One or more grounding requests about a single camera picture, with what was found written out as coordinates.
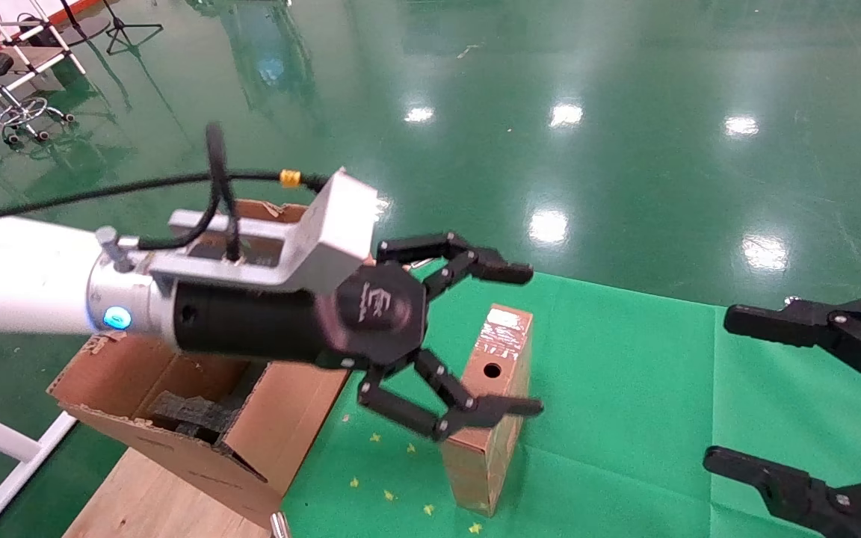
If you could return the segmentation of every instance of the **glossy green epoxy floor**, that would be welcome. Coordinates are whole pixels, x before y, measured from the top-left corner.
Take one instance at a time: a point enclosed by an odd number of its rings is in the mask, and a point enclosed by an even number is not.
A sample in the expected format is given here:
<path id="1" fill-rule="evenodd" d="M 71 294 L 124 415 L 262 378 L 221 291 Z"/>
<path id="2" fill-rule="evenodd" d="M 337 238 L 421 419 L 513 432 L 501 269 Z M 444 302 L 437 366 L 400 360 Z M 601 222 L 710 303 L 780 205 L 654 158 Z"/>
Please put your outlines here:
<path id="1" fill-rule="evenodd" d="M 165 31 L 140 57 L 102 53 L 107 70 L 75 49 L 92 87 L 50 98 L 79 126 L 0 143 L 0 205 L 202 170 L 221 120 L 233 167 L 345 166 L 379 188 L 379 236 L 456 229 L 542 272 L 704 303 L 861 296 L 861 0 L 116 9 Z M 205 195 L 40 216 L 164 234 Z M 0 419 L 40 433 L 78 344 L 0 336 Z M 121 450 L 76 429 L 0 536 L 61 535 Z"/>

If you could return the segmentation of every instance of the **robotic arm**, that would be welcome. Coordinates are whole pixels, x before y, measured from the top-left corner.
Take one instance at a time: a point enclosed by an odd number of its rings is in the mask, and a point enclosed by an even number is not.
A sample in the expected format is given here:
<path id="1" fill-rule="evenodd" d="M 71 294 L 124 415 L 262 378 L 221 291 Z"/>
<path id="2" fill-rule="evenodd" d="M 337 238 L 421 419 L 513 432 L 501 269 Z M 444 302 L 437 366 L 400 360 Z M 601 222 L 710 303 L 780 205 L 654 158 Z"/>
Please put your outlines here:
<path id="1" fill-rule="evenodd" d="M 523 285 L 533 269 L 452 232 L 382 241 L 376 265 L 364 265 L 374 221 L 362 208 L 376 198 L 339 170 L 297 223 L 239 219 L 236 262 L 225 258 L 223 215 L 188 246 L 160 251 L 139 250 L 137 238 L 110 227 L 89 234 L 0 219 L 0 331 L 127 330 L 182 351 L 364 371 L 361 405 L 434 440 L 543 411 L 532 399 L 471 396 L 423 348 L 435 297 L 466 276 Z M 201 217 L 175 211 L 168 225 L 178 235 Z M 430 258 L 448 262 L 424 282 L 404 269 Z M 411 364 L 447 405 L 444 416 L 380 387 Z"/>

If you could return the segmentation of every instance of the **cardboard box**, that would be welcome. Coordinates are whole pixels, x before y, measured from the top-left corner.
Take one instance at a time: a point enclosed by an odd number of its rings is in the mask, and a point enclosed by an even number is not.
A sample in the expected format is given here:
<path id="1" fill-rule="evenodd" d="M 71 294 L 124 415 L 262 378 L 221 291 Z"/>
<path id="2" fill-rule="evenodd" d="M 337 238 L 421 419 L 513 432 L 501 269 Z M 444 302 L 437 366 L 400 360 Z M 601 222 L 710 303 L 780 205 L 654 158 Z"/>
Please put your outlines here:
<path id="1" fill-rule="evenodd" d="M 240 201 L 243 217 L 300 219 L 301 205 Z M 153 338 L 93 336 L 49 387 L 65 411 L 119 439 L 248 520 L 269 528 L 347 371 L 273 362 L 253 383 L 228 430 L 213 442 L 163 427 L 151 406 L 168 391 L 222 401 L 241 391 L 247 360 L 185 355 Z"/>
<path id="2" fill-rule="evenodd" d="M 530 386 L 533 314 L 493 304 L 461 380 L 472 395 L 526 396 Z M 492 517 L 523 418 L 493 428 L 467 428 L 441 445 L 454 500 Z"/>

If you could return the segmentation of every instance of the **box flap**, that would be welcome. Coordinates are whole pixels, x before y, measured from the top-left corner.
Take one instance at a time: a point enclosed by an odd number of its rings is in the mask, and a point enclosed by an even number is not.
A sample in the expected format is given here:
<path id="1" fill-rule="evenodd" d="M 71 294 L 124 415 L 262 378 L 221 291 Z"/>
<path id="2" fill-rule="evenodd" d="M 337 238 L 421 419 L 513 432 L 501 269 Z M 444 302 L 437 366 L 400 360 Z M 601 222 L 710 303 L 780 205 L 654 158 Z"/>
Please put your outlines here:
<path id="1" fill-rule="evenodd" d="M 130 418 L 174 357 L 156 338 L 96 334 L 52 381 L 48 394 L 62 404 Z"/>
<path id="2" fill-rule="evenodd" d="M 260 200 L 239 200 L 235 202 L 235 208 L 238 211 L 238 216 L 242 218 L 270 220 L 286 224 L 298 222 L 304 211 L 308 209 L 307 205 L 274 205 L 271 202 Z"/>
<path id="3" fill-rule="evenodd" d="M 345 370 L 270 364 L 225 436 L 225 444 L 284 494 L 346 380 Z"/>

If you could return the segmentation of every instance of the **tripod stand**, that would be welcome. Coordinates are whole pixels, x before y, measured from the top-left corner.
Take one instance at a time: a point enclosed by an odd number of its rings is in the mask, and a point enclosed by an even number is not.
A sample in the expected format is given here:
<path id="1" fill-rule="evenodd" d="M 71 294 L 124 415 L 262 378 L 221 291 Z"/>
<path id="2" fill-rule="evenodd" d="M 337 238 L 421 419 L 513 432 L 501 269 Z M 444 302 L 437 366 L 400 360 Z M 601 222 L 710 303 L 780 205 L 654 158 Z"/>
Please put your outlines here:
<path id="1" fill-rule="evenodd" d="M 112 38 L 112 41 L 108 44 L 108 48 L 105 49 L 105 53 L 107 55 L 112 55 L 112 47 L 115 46 L 115 43 L 122 43 L 126 48 L 124 50 L 129 50 L 131 47 L 137 47 L 140 44 L 146 42 L 147 40 L 151 40 L 159 31 L 164 30 L 164 26 L 160 24 L 126 24 L 123 20 L 121 20 L 116 14 L 115 11 L 112 10 L 112 6 L 108 3 L 108 0 L 102 0 L 102 3 L 105 4 L 105 9 L 108 10 L 109 14 L 112 15 L 112 28 L 105 32 L 105 35 L 108 35 Z M 129 34 L 126 33 L 126 28 L 157 28 L 158 30 L 154 30 L 151 34 L 148 34 L 144 40 L 139 41 L 138 43 L 132 43 L 132 40 L 129 38 Z M 124 40 L 119 37 L 119 34 L 122 34 Z"/>

